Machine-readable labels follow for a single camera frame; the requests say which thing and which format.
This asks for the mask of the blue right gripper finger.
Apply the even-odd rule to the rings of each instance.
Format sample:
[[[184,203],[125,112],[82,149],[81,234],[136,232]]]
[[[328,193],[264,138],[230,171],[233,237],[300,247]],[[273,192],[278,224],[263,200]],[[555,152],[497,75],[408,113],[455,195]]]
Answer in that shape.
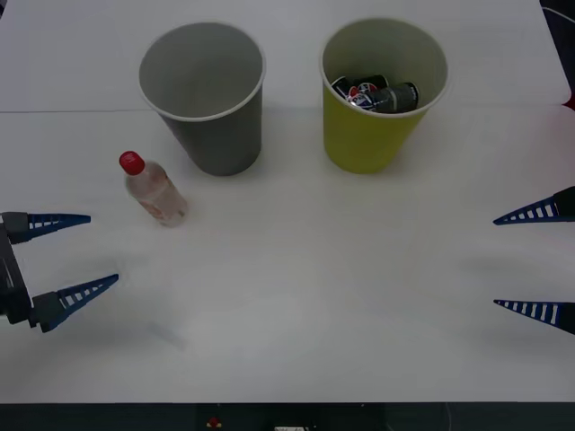
[[[575,303],[573,302],[523,302],[500,299],[495,299],[493,302],[516,314],[571,335],[575,334]]]
[[[574,190],[571,186],[493,221],[495,225],[574,222]]]

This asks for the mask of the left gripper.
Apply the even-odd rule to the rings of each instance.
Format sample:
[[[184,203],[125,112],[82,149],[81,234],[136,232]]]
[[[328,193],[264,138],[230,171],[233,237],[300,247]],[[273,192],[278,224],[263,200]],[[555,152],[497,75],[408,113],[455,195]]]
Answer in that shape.
[[[13,245],[90,222],[89,215],[1,214],[1,315],[11,324],[27,321],[32,328],[50,332],[119,281],[119,275],[113,274],[34,296],[31,302]]]

